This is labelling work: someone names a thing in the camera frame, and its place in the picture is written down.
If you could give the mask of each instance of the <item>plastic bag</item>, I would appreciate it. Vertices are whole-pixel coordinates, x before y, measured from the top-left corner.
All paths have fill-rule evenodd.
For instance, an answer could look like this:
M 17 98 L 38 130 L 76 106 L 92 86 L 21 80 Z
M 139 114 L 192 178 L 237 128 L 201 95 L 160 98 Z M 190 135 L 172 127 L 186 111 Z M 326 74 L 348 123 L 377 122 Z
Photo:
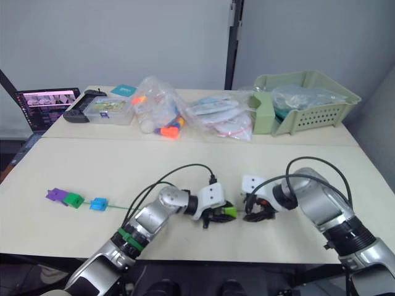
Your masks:
M 187 104 L 177 104 L 189 125 L 221 137 L 251 140 L 252 119 L 248 100 L 252 91 L 222 92 Z
M 251 141 L 252 119 L 247 112 L 243 112 L 225 123 L 215 125 L 215 129 L 220 137 Z
M 347 97 L 323 88 L 284 85 L 273 89 L 272 99 L 276 113 L 286 116 L 292 109 L 303 110 L 318 105 L 345 102 Z
M 144 133 L 151 133 L 174 122 L 179 112 L 176 101 L 181 100 L 168 83 L 154 76 L 145 78 L 137 87 L 131 103 Z

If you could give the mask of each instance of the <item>black cable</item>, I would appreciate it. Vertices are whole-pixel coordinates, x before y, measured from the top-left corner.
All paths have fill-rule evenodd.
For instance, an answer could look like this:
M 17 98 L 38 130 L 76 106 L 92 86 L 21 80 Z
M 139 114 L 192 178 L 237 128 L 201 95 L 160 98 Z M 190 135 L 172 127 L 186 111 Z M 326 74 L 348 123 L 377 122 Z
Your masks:
M 288 175 L 281 175 L 281 176 L 277 176 L 277 177 L 268 179 L 265 182 L 260 183 L 257 187 L 255 187 L 254 190 L 251 192 L 251 194 L 255 194 L 260 188 L 264 187 L 265 185 L 267 185 L 267 184 L 269 184 L 271 182 L 277 181 L 279 179 L 289 178 L 289 177 L 292 177 L 292 178 L 294 178 L 294 177 L 309 178 L 309 179 L 314 180 L 314 181 L 316 181 L 318 183 L 321 183 L 321 184 L 325 185 L 326 187 L 328 187 L 328 188 L 332 189 L 333 191 L 335 191 L 337 194 L 339 194 L 344 199 L 345 202 L 347 202 L 347 198 L 336 187 L 332 186 L 331 184 L 329 184 L 328 182 L 325 182 L 324 180 L 322 180 L 320 178 L 317 178 L 317 177 L 314 177 L 314 176 L 310 176 L 310 175 L 304 175 L 304 174 L 288 174 Z
M 351 296 L 351 293 L 350 293 L 350 272 L 349 272 L 347 266 L 345 266 L 345 267 L 346 267 L 346 274 L 344 276 L 346 278 L 346 296 Z
M 146 187 L 145 189 L 143 189 L 143 191 L 141 191 L 141 192 L 136 196 L 136 198 L 133 200 L 133 202 L 131 203 L 131 205 L 130 205 L 130 207 L 129 207 L 129 209 L 128 209 L 128 211 L 127 211 L 127 213 L 126 213 L 126 215 L 125 215 L 125 217 L 124 217 L 124 219 L 123 219 L 122 226 L 125 225 L 125 223 L 128 221 L 129 213 L 130 213 L 131 209 L 133 208 L 133 206 L 135 205 L 135 203 L 136 203 L 136 201 L 138 200 L 138 198 L 139 198 L 144 192 L 146 192 L 149 188 L 151 188 L 151 187 L 153 187 L 153 186 L 156 186 L 156 185 L 158 185 L 158 184 L 168 184 L 168 185 L 170 185 L 170 186 L 174 186 L 174 185 L 173 185 L 172 183 L 170 183 L 170 182 L 162 181 L 162 182 L 159 182 L 159 183 L 151 184 L 151 185 L 149 185 L 148 187 Z
M 316 160 L 316 161 L 322 162 L 322 163 L 328 165 L 329 167 L 331 167 L 332 169 L 334 169 L 334 170 L 337 172 L 337 174 L 340 175 L 341 179 L 342 179 L 343 182 L 344 182 L 344 185 L 345 185 L 346 190 L 347 190 L 347 200 L 346 200 L 346 202 L 347 202 L 347 204 L 352 208 L 352 196 L 351 196 L 350 185 L 348 184 L 348 181 L 347 181 L 346 177 L 343 175 L 343 173 L 341 172 L 341 170 L 339 170 L 338 168 L 336 168 L 332 163 L 330 163 L 330 162 L 328 162 L 328 161 L 326 161 L 326 160 L 324 160 L 324 159 L 322 159 L 322 158 L 318 158 L 318 157 L 313 157 L 313 156 L 302 156 L 302 157 L 298 157 L 298 158 L 292 159 L 292 160 L 288 163 L 288 165 L 287 165 L 287 167 L 286 167 L 286 170 L 285 170 L 285 174 L 286 174 L 286 175 L 289 174 L 289 169 L 291 168 L 291 165 L 292 165 L 294 162 L 296 162 L 296 161 L 298 161 L 298 160 L 302 160 L 302 159 Z M 289 188 L 290 193 L 293 194 L 293 195 L 295 195 L 295 192 L 294 192 L 293 188 L 291 187 L 291 183 L 289 182 L 289 178 L 286 179 L 286 184 L 288 185 L 288 188 Z
M 201 163 L 190 163 L 189 165 L 183 165 L 183 166 L 179 166 L 178 168 L 175 168 L 174 170 L 168 172 L 166 175 L 164 175 L 163 177 L 161 177 L 161 179 L 159 179 L 156 183 L 150 185 L 149 187 L 145 188 L 145 190 L 148 190 L 147 193 L 144 195 L 144 197 L 141 199 L 140 203 L 136 206 L 136 208 L 132 211 L 130 216 L 125 216 L 125 219 L 123 220 L 123 225 L 125 224 L 126 221 L 128 221 L 131 217 L 133 217 L 133 215 L 137 212 L 137 209 L 139 208 L 139 206 L 144 202 L 145 198 L 151 193 L 151 191 L 155 188 L 155 186 L 157 186 L 158 184 L 161 184 L 162 180 L 165 179 L 166 177 L 170 176 L 172 173 L 175 173 L 176 171 L 182 170 L 183 168 L 188 168 L 188 167 L 203 167 L 205 169 L 207 169 L 210 172 L 210 183 L 215 180 L 214 182 L 216 182 L 217 180 L 215 179 L 215 176 L 212 172 L 212 170 L 207 166 L 207 165 L 203 165 Z M 135 198 L 135 200 L 133 201 L 132 205 L 130 206 L 130 209 L 133 207 L 135 201 L 137 200 L 137 198 Z
M 27 278 L 29 277 L 29 274 L 31 273 L 31 270 L 32 270 L 35 266 L 37 266 L 37 265 L 31 265 L 31 266 L 30 266 L 30 269 L 29 269 L 29 271 L 27 272 L 27 274 L 26 274 L 25 278 L 23 279 L 22 283 L 21 283 L 19 286 L 16 287 L 17 290 L 18 290 L 18 292 L 21 292 L 21 290 L 23 289 L 23 285 L 25 284 Z
M 141 274 L 140 274 L 139 278 L 137 279 L 137 281 L 135 282 L 135 284 L 133 285 L 133 290 L 130 292 L 129 296 L 134 296 L 136 290 L 139 288 L 138 285 L 140 284 L 141 279 L 142 279 L 143 276 L 146 274 L 146 271 L 147 271 L 147 265 L 144 266 L 144 269 L 143 269 L 143 271 L 141 272 Z

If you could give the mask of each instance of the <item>laptop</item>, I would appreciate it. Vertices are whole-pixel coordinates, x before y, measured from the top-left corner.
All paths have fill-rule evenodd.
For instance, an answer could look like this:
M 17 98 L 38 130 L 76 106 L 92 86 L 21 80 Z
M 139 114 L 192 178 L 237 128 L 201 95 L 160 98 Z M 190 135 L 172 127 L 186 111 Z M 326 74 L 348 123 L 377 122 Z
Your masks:
M 78 88 L 17 91 L 15 98 L 33 134 L 24 143 L 11 164 L 16 165 L 51 125 L 79 97 Z

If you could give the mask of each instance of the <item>orange object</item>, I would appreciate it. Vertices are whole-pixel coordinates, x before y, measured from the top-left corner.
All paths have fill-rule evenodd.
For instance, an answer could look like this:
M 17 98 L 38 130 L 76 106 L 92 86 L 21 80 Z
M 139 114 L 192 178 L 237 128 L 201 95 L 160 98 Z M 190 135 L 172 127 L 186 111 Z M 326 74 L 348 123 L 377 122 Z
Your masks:
M 141 97 L 133 97 L 133 100 L 131 100 L 131 103 L 133 105 L 137 104 L 137 103 L 142 103 L 145 102 L 147 100 L 146 96 L 141 96 Z
M 185 120 L 181 116 L 177 118 L 176 122 L 180 125 L 180 128 L 184 126 Z
M 169 126 L 168 128 L 161 128 L 160 134 L 168 138 L 176 139 L 178 138 L 178 128 L 176 128 L 175 126 Z

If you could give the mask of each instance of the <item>gray wall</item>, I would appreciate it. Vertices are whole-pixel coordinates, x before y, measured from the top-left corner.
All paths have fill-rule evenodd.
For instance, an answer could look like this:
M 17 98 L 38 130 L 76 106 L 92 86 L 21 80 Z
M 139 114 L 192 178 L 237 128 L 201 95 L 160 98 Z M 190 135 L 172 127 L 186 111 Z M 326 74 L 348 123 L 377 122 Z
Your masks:
M 349 129 L 395 191 L 395 66 Z
M 230 0 L 0 0 L 0 67 L 19 90 L 223 89 Z M 28 126 L 0 87 L 0 138 Z
M 369 98 L 395 61 L 394 14 L 393 0 L 245 0 L 233 88 L 320 70 Z

